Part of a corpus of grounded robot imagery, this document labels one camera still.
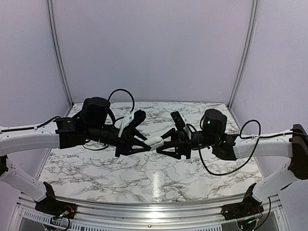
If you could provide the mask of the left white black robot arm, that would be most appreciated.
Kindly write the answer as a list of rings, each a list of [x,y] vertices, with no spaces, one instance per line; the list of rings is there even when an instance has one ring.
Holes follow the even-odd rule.
[[[151,149],[136,127],[145,118],[138,110],[129,114],[123,128],[115,127],[110,101],[101,97],[87,98],[73,117],[56,116],[29,127],[0,129],[0,180],[25,193],[50,214],[57,214],[61,204],[50,184],[35,180],[13,164],[8,155],[35,149],[67,149],[82,146],[87,141],[101,142],[116,148],[117,155],[130,155]]]

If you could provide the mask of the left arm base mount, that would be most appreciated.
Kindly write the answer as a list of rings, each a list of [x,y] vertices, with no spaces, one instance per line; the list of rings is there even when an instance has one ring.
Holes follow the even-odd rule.
[[[46,182],[43,182],[43,185],[46,189],[45,198],[38,202],[35,201],[35,209],[53,215],[54,218],[73,219],[76,214],[77,205],[57,200],[52,186]]]

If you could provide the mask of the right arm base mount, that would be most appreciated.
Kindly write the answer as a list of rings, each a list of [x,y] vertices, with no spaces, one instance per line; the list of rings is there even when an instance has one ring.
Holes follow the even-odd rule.
[[[222,206],[221,215],[225,220],[244,218],[264,211],[262,203],[253,198],[255,186],[256,183],[248,187],[241,202]]]

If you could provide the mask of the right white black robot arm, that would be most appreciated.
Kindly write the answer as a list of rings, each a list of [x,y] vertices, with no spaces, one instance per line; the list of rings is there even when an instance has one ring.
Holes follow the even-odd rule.
[[[201,118],[201,129],[186,124],[179,112],[171,113],[175,128],[162,136],[170,138],[156,149],[176,159],[189,159],[193,150],[211,148],[212,154],[221,160],[236,161],[254,157],[282,156],[289,160],[264,180],[250,186],[238,211],[248,216],[273,194],[282,191],[297,180],[308,178],[308,135],[300,124],[278,133],[256,135],[226,134],[227,117],[216,109],[208,109]]]

